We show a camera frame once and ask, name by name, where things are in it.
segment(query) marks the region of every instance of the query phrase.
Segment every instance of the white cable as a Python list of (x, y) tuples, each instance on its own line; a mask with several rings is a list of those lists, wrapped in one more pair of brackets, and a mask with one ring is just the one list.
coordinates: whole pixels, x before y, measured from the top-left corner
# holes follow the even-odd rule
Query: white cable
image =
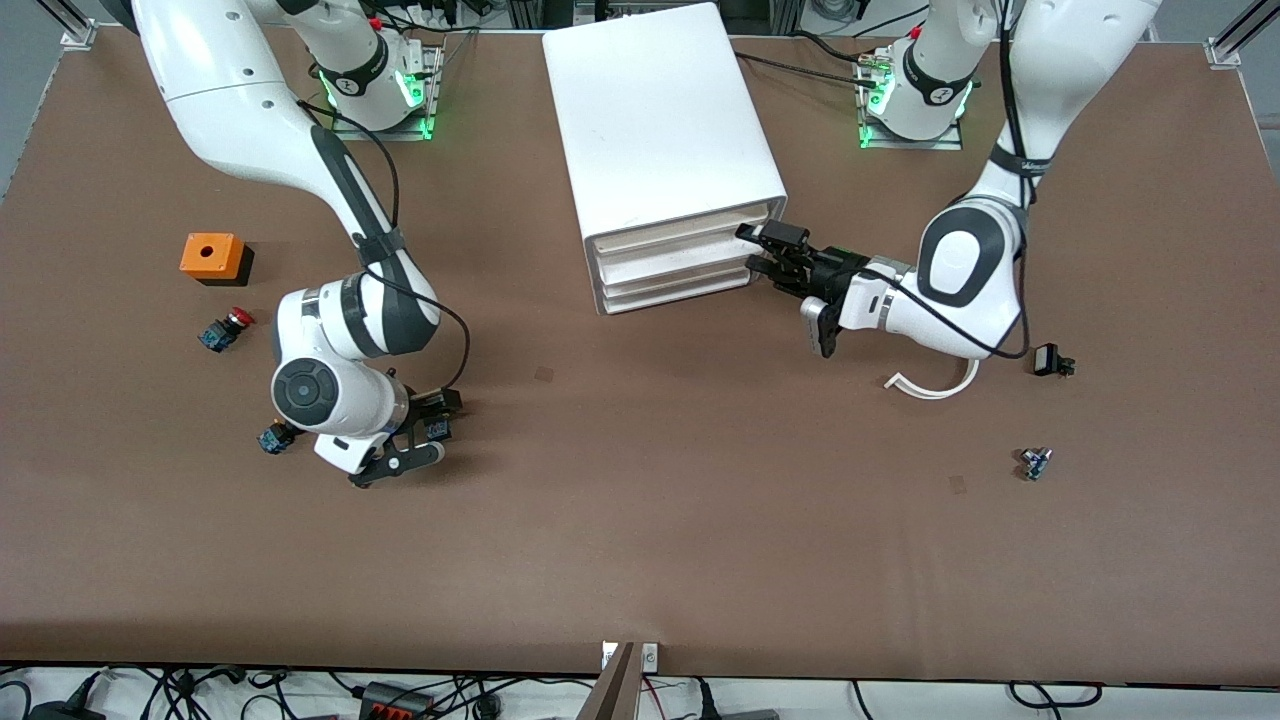
[(975, 377), (978, 377), (978, 360), (969, 360), (969, 366), (965, 369), (964, 378), (960, 379), (960, 384), (951, 389), (925, 389), (906, 379), (902, 373), (895, 373), (893, 377), (884, 383), (884, 389), (896, 387), (918, 400), (946, 400), (969, 387), (969, 383), (972, 383)]

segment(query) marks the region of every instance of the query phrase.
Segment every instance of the brown table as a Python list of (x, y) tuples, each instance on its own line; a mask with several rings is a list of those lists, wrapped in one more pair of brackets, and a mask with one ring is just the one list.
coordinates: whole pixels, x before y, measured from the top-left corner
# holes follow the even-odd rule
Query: brown table
[[(540, 38), (449, 69), (436, 138), (394, 152), (475, 331), (468, 414), (444, 464), (357, 491), (255, 446), (268, 327), (196, 342), (352, 272), (333, 215), (201, 164), (134, 37), (63, 60), (0, 206), (0, 657), (590, 671), (635, 638), (668, 674), (1280, 683), (1280, 192), (1235, 73), (1139, 47), (1064, 143), (1027, 299), (1079, 374), (991, 361), (920, 402), (879, 384), (957, 363), (872, 333), (823, 361), (764, 283), (596, 316)], [(745, 74), (787, 218), (868, 254), (914, 259), (1002, 122), (991, 82), (966, 150), (859, 150), (845, 87)], [(182, 275), (192, 231), (252, 243), (250, 287)], [(460, 346), (396, 365), (429, 386)]]

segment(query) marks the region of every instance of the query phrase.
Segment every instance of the red cable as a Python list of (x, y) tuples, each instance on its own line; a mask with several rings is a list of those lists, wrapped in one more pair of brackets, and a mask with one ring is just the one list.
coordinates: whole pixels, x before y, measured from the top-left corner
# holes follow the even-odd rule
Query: red cable
[(644, 684), (649, 688), (649, 697), (653, 698), (653, 705), (658, 708), (658, 716), (662, 717), (662, 720), (667, 720), (667, 712), (662, 710), (662, 701), (658, 700), (658, 691), (653, 687), (653, 682), (649, 678), (645, 678)]

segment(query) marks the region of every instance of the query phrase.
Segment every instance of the white box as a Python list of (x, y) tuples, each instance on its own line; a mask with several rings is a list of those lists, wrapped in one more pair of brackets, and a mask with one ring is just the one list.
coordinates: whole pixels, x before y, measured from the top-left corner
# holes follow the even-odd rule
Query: white box
[(716, 5), (557, 29), (543, 51), (596, 311), (746, 284), (760, 247), (733, 231), (787, 196)]

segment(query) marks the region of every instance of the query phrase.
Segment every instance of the orange box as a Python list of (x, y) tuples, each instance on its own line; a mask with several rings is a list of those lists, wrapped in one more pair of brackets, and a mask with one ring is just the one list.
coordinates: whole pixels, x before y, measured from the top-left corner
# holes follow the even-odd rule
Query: orange box
[(187, 236), (178, 269), (204, 284), (248, 284), (253, 249), (229, 232), (193, 232)]

